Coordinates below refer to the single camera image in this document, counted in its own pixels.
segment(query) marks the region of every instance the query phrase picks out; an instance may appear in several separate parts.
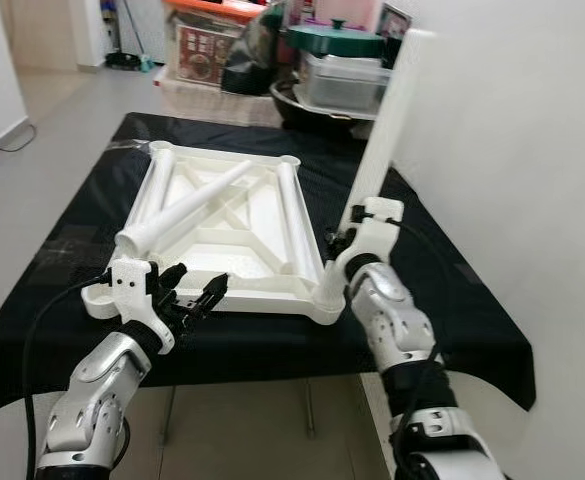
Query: plastic storage box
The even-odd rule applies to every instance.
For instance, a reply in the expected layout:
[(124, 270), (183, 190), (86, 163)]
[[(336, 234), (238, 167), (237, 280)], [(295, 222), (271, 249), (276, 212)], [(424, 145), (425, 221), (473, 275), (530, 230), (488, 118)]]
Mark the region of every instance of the plastic storage box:
[(368, 111), (379, 103), (392, 70), (381, 68), (376, 58), (305, 55), (301, 82), (314, 105), (338, 110)]
[(238, 0), (164, 0), (168, 66), (175, 78), (219, 85), (228, 53), (265, 7)]
[(183, 82), (167, 65), (154, 77), (154, 85), (161, 89), (163, 114), (170, 117), (241, 126), (281, 126), (281, 116), (270, 97), (235, 95), (212, 85)]

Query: black cable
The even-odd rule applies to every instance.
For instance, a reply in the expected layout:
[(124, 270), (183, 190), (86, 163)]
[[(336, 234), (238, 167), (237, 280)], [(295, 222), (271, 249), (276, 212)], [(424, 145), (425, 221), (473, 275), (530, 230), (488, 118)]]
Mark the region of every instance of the black cable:
[(119, 450), (118, 455), (114, 459), (114, 463), (112, 464), (112, 470), (119, 466), (121, 460), (125, 456), (125, 452), (128, 451), (128, 447), (130, 446), (130, 438), (132, 437), (132, 430), (130, 429), (130, 424), (128, 423), (128, 419), (123, 417), (123, 432), (125, 433), (125, 438), (123, 439), (123, 445), (121, 446), (121, 450)]
[(78, 283), (66, 288), (52, 300), (45, 304), (36, 314), (23, 344), (23, 354), (21, 359), (21, 387), (23, 389), (23, 400), (25, 402), (25, 421), (28, 427), (28, 462), (26, 479), (34, 480), (36, 473), (36, 423), (34, 418), (34, 399), (32, 398), (32, 388), (30, 385), (30, 355), (32, 353), (32, 344), (36, 335), (36, 330), (41, 323), (41, 319), (48, 313), (48, 311), (58, 302), (64, 300), (71, 293), (81, 290), (84, 287), (100, 283), (104, 280), (106, 274), (91, 278), (84, 282)]
[(31, 144), (34, 141), (34, 139), (36, 138), (36, 136), (38, 134), (38, 130), (33, 123), (28, 124), (28, 127), (30, 127), (30, 130), (32, 130), (32, 135), (30, 136), (30, 138), (28, 140), (25, 141), (25, 143), (23, 143), (22, 145), (19, 145), (16, 148), (5, 148), (5, 147), (0, 146), (0, 151), (6, 152), (6, 153), (19, 152), (19, 151), (23, 150), (25, 147), (27, 147), (29, 144)]
[[(392, 224), (402, 228), (406, 232), (410, 233), (435, 258), (436, 263), (439, 266), (441, 273), (443, 275), (443, 279), (445, 281), (445, 287), (446, 287), (446, 291), (447, 291), (446, 292), (446, 294), (447, 294), (447, 308), (446, 308), (446, 312), (444, 315), (445, 319), (447, 320), (447, 318), (452, 314), (452, 312), (456, 308), (456, 304), (455, 304), (456, 303), (456, 296), (454, 295), (454, 285), (452, 283), (452, 273), (450, 272), (450, 268), (449, 268), (448, 264), (445, 262), (443, 255), (436, 248), (434, 243), (432, 243), (432, 241), (427, 237), (427, 235), (425, 235), (418, 228), (413, 227), (411, 225), (408, 225), (402, 221), (390, 220), (389, 223), (392, 223)], [(445, 321), (442, 322), (441, 325), (443, 327), (443, 330), (445, 331)], [(403, 475), (405, 475), (407, 477), (408, 480), (420, 480), (420, 479), (414, 473), (412, 473), (412, 471), (408, 467), (406, 458), (403, 457), (402, 452), (401, 452), (401, 447), (400, 447), (401, 441), (403, 439), (405, 432), (407, 431), (409, 421), (412, 418), (412, 415), (414, 414), (414, 411), (416, 409), (416, 404), (421, 397), (421, 392), (423, 391), (424, 385), (426, 385), (426, 383), (427, 383), (428, 376), (432, 373), (432, 369), (434, 368), (434, 366), (437, 363), (436, 357), (440, 353), (441, 353), (441, 346), (440, 346), (439, 342), (437, 341), (434, 344), (434, 346), (432, 347), (432, 351), (430, 352), (430, 355), (428, 356), (428, 358), (426, 360), (426, 366), (423, 370), (423, 373), (421, 374), (421, 377), (419, 378), (419, 383), (417, 384), (416, 388), (412, 392), (412, 395), (410, 396), (410, 400), (408, 402), (408, 405), (407, 405), (405, 411), (403, 412), (403, 416), (401, 417), (401, 421), (399, 422), (399, 426), (397, 427), (397, 430), (395, 433), (394, 443), (396, 445), (396, 451), (397, 451), (397, 455), (396, 455), (397, 472), (401, 472)]]
[(426, 367), (423, 370), (423, 373), (421, 374), (421, 378), (419, 378), (419, 383), (417, 384), (416, 388), (414, 389), (414, 392), (412, 393), (412, 396), (410, 397), (410, 402), (408, 403), (407, 408), (403, 412), (403, 416), (401, 417), (399, 426), (396, 429), (395, 433), (396, 436), (394, 437), (394, 443), (397, 445), (396, 447), (397, 455), (395, 458), (397, 464), (397, 471), (404, 474), (408, 478), (408, 480), (422, 480), (422, 478), (417, 477), (414, 473), (412, 473), (412, 471), (408, 467), (406, 459), (402, 455), (400, 445), (401, 441), (403, 440), (403, 435), (408, 429), (408, 423), (412, 418), (412, 415), (414, 415), (414, 410), (416, 409), (416, 402), (419, 401), (421, 391), (423, 391), (423, 386), (426, 384), (426, 380), (430, 373), (432, 372), (432, 368), (436, 365), (436, 357), (439, 353), (441, 352), (439, 343), (437, 342), (432, 347), (432, 351), (430, 352), (430, 355), (426, 360)]

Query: table leg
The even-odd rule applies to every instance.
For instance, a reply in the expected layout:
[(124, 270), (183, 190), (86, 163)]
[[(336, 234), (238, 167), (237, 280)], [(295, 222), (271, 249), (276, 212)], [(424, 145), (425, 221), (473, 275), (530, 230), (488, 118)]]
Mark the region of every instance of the table leg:
[(304, 386), (306, 432), (308, 438), (314, 439), (316, 437), (316, 428), (314, 424), (314, 406), (312, 404), (312, 384), (310, 383), (309, 378), (305, 379)]
[(168, 430), (170, 428), (170, 420), (172, 419), (172, 407), (174, 406), (174, 397), (176, 395), (176, 385), (170, 387), (170, 393), (165, 402), (165, 411), (163, 416), (163, 425), (159, 432), (159, 463), (156, 472), (156, 479), (161, 479), (161, 470), (163, 469), (163, 452), (168, 442)]

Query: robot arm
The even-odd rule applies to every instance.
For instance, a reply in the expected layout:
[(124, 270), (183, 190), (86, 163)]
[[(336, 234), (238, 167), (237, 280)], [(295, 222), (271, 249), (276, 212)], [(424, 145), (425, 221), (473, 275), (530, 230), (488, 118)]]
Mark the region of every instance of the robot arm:
[(128, 403), (157, 355), (170, 352), (175, 336), (207, 315), (227, 291), (227, 275), (213, 279), (187, 307), (173, 288), (182, 264), (158, 275), (156, 265), (113, 262), (112, 295), (122, 325), (74, 369), (68, 391), (50, 413), (37, 480), (109, 478)]
[[(384, 199), (368, 199), (355, 207), (353, 217), (358, 218), (351, 224), (351, 243), (334, 261), (387, 393), (396, 478), (504, 480), (470, 416), (457, 405), (443, 360), (433, 352), (436, 339), (430, 320), (385, 263), (402, 212), (402, 205)], [(385, 232), (383, 244), (368, 233), (389, 226), (394, 231)], [(366, 238), (373, 243), (366, 245)], [(406, 412), (413, 413), (402, 422)]]

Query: white tray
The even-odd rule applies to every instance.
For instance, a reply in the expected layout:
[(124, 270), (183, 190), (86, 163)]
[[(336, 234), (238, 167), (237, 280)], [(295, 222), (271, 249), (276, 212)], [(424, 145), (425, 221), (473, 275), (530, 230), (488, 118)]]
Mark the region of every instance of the white tray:
[[(187, 266), (188, 273), (176, 288), (181, 303), (197, 298), (213, 277), (227, 272), (229, 289), (218, 310), (300, 314), (321, 324), (336, 320), (335, 313), (321, 311), (312, 303), (312, 290), (323, 275), (323, 264), (296, 177), (297, 158), (152, 142), (153, 159), (161, 149), (171, 149), (175, 155), (163, 208), (237, 164), (245, 160), (253, 163), (245, 175), (162, 236), (145, 256), (157, 262), (160, 271), (179, 262)], [(143, 216), (154, 165), (155, 160), (126, 226)], [(117, 247), (112, 259), (121, 255)], [(116, 315), (108, 286), (88, 287), (82, 298), (93, 317)]]

